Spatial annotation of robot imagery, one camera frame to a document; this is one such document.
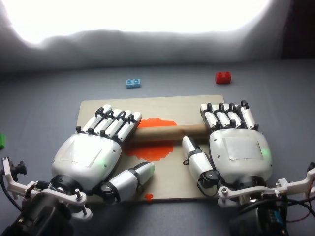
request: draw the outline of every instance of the gray table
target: gray table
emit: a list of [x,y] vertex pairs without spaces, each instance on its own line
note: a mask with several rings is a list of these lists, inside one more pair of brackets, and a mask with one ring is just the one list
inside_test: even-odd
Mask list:
[[[218,86],[215,72],[229,70],[232,84]],[[260,131],[273,154],[273,175],[297,181],[315,161],[315,60],[269,61],[228,65],[186,65],[112,68],[58,73],[4,75],[0,80],[0,132],[17,164],[24,160],[28,174],[21,183],[51,179],[51,162],[63,142],[74,133],[83,100],[221,94],[226,102],[248,101]],[[126,89],[125,80],[141,78],[142,88]],[[0,192],[0,230],[18,211]],[[232,209],[216,202],[91,205],[88,223],[73,222],[76,235],[228,235]],[[288,218],[304,216],[301,206],[289,209]],[[290,235],[314,235],[315,220],[289,225]]]

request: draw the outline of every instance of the wooden board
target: wooden board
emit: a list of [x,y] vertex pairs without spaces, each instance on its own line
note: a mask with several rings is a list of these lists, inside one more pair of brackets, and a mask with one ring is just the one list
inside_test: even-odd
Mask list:
[[[200,104],[209,102],[219,104],[224,101],[220,95],[83,101],[77,125],[84,126],[95,114],[95,111],[104,104],[110,104],[112,109],[139,111],[142,113],[143,120],[160,118],[161,120],[172,120],[177,125],[203,124]],[[200,145],[200,147],[204,152],[209,152],[207,145]],[[154,161],[156,165],[154,176],[145,185],[145,191],[136,196],[136,199],[145,200],[146,193],[152,193],[153,199],[203,198],[204,196],[198,190],[196,182],[190,176],[188,166],[183,165],[184,160],[182,146],[177,144],[165,158]],[[114,175],[143,161],[145,160],[123,153]]]

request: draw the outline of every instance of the green toy block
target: green toy block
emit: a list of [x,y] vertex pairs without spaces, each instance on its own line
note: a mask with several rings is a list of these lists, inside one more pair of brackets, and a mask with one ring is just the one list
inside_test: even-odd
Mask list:
[[0,150],[4,149],[5,146],[5,135],[0,133]]

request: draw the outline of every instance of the robotic hand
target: robotic hand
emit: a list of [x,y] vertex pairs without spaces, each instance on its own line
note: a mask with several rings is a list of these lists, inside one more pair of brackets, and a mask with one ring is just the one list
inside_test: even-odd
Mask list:
[[51,187],[67,194],[73,194],[75,189],[87,195],[97,194],[108,203],[130,199],[153,175],[154,164],[143,162],[111,180],[110,177],[118,165],[121,145],[140,121],[140,112],[112,111],[110,105],[99,108],[57,152]]
[[[215,196],[221,185],[234,190],[265,186],[272,173],[271,155],[247,102],[242,101],[240,105],[201,104],[200,113],[212,131],[209,137],[210,157],[192,138],[183,138],[184,165],[189,165],[199,190],[206,196]],[[240,198],[239,201],[243,203],[245,199]]]

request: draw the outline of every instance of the wooden dowel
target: wooden dowel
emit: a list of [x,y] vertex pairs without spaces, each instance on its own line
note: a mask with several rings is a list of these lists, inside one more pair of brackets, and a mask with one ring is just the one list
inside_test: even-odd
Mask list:
[[138,128],[131,139],[132,142],[151,142],[165,140],[181,140],[184,136],[195,139],[206,139],[209,135],[204,124],[160,126]]

